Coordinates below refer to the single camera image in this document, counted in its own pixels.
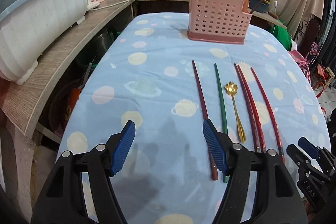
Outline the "green chopstick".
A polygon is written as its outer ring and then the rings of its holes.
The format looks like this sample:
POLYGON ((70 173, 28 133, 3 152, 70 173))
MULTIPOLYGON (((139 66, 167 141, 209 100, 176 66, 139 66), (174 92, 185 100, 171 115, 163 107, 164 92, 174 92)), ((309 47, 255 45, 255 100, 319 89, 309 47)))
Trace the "green chopstick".
POLYGON ((217 87, 218 87, 218 93, 219 93, 219 103, 220 103, 220 115, 221 115, 221 122, 222 122, 222 131, 224 134, 228 134, 228 128, 227 128, 227 118, 226 118, 226 109, 225 109, 225 103, 224 103, 224 96, 223 96, 223 90, 221 85, 221 79, 218 71, 218 66, 215 63, 215 75, 217 79, 217 87))

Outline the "bright red chopstick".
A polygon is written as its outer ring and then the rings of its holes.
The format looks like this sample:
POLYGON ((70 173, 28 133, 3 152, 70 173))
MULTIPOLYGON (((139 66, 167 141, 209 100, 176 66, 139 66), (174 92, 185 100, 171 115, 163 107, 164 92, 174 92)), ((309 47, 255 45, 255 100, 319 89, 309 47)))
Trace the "bright red chopstick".
POLYGON ((251 90, 248 86, 248 83, 246 81, 246 78, 244 76, 244 73, 242 71, 242 69, 240 68, 240 65, 236 65, 237 69, 240 73, 240 78, 243 81, 243 86, 244 89, 246 91, 248 100, 249 100, 249 105, 250 105, 250 109, 252 111, 252 115, 253 115, 253 120, 254 120, 254 124, 255 124, 255 132, 254 135, 256 136, 256 139, 259 143, 259 150, 262 153, 266 153, 266 144, 265 144, 265 138, 264 138, 264 134, 263 134, 263 130, 262 130, 262 126, 261 126, 261 122, 260 122, 260 118, 259 118, 259 114, 255 105, 255 102, 253 100, 252 97, 252 93, 251 90))

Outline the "red chopstick single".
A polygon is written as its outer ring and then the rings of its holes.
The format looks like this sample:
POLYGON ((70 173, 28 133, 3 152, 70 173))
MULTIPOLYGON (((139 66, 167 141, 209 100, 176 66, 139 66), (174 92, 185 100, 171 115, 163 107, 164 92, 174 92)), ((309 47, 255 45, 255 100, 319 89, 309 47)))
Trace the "red chopstick single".
POLYGON ((280 135, 280 132, 279 132, 279 129, 278 129, 278 125, 277 125, 277 122, 276 122, 276 119, 274 117, 274 113, 273 113, 273 110, 272 110, 272 107, 269 103, 269 100, 268 100, 268 97, 265 93, 265 90, 255 72, 255 70, 251 67, 251 72, 253 74, 253 76, 255 77, 255 80, 257 82, 257 85, 260 89, 260 92, 261 92, 261 95, 264 99, 264 102, 265 102, 265 105, 266 105, 266 109, 268 110, 268 114, 269 114, 269 117, 270 117, 270 120, 271 120, 271 123, 272 123, 272 126, 273 126, 273 130, 274 130, 274 135, 275 135, 275 138, 276 138, 276 143, 277 143, 277 148, 278 148, 278 153, 279 153, 279 156, 282 160, 282 163, 285 164, 285 155, 284 155, 284 149, 283 149, 283 146, 282 146, 282 141, 281 141, 281 135, 280 135))

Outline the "gold flower spoon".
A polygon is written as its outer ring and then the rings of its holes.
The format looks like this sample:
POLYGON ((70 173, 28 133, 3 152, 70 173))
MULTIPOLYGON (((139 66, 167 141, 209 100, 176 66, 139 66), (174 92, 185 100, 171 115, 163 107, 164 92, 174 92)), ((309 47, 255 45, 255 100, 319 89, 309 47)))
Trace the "gold flower spoon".
POLYGON ((225 88, 226 93, 232 99, 239 140, 240 140, 240 142, 245 143, 246 142, 246 135, 245 135, 244 128, 242 126, 242 122, 240 120, 238 110, 237 110, 237 106, 236 106, 236 102, 235 102, 235 96, 236 96, 237 91, 238 91, 238 86, 233 82, 229 82, 229 83, 225 84, 224 88, 225 88))

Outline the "dark red chopstick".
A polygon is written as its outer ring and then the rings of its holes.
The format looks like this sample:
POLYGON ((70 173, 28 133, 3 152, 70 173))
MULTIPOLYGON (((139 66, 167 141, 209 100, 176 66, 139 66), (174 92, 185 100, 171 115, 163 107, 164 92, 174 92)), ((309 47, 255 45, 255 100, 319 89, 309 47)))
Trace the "dark red chopstick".
POLYGON ((250 109, 249 100, 246 94, 246 91, 243 86, 243 81, 240 78, 240 73, 237 69, 237 64, 234 64, 234 69, 238 77, 239 89, 240 89, 240 106, 243 108, 243 126, 246 135, 246 141, 250 143, 250 146, 255 152, 260 152, 259 143, 254 135, 255 132, 255 124, 253 120, 252 111, 250 109))

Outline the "brown chopstick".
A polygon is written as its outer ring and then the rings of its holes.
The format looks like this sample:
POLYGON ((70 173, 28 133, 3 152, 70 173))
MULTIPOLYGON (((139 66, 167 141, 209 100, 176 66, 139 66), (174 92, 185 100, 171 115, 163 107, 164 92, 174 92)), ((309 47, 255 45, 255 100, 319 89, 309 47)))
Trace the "brown chopstick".
POLYGON ((250 14, 252 14, 254 11, 256 11, 256 9, 264 2, 265 0, 260 0, 257 5, 249 12, 250 14))

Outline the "wooden counter shelf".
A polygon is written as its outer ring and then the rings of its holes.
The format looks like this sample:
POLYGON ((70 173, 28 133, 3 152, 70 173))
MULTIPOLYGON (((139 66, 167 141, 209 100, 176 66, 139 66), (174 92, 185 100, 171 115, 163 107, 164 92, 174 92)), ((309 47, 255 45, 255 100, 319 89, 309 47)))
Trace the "wooden counter shelf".
POLYGON ((41 55, 38 66, 22 85, 1 80, 1 110, 11 132, 20 132, 32 139, 38 119, 54 87, 87 43, 111 20, 130 12, 127 21, 135 17, 133 4, 165 1, 186 4, 189 0, 107 0, 85 16, 84 22, 61 34, 41 55))

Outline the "pink floral cloth bag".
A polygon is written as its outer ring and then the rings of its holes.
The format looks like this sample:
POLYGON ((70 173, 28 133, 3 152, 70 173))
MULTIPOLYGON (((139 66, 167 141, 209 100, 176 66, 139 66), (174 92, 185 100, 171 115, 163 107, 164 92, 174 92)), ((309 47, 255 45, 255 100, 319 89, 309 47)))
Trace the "pink floral cloth bag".
POLYGON ((302 73, 305 75, 307 81, 311 84, 311 75, 306 59, 297 50, 292 50, 289 51, 288 53, 293 58, 295 63, 299 66, 299 68, 302 70, 302 73))

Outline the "green plastic bag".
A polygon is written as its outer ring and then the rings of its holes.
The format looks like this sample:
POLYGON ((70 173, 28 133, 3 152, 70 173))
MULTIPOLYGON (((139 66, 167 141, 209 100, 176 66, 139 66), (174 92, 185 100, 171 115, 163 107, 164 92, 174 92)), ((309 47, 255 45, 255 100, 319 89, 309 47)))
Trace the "green plastic bag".
POLYGON ((291 45, 292 45, 291 36, 290 33, 285 28, 270 23, 268 24, 266 30, 270 32, 287 51, 291 51, 291 45))

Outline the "pink perforated utensil holder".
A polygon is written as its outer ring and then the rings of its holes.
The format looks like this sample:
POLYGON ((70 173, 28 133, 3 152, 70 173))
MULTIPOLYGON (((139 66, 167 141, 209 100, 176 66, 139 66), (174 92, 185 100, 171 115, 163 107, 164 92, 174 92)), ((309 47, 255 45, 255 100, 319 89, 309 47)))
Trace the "pink perforated utensil holder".
POLYGON ((249 0, 189 0, 191 40, 244 44, 251 21, 249 0))

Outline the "white dish rack bin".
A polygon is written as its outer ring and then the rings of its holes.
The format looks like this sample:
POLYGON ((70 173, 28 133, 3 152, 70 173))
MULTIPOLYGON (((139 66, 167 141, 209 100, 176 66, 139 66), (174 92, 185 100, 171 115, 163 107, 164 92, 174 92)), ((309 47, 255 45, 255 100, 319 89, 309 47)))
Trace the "white dish rack bin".
POLYGON ((1 0, 1 78, 24 83, 39 56, 85 19, 87 0, 1 0))

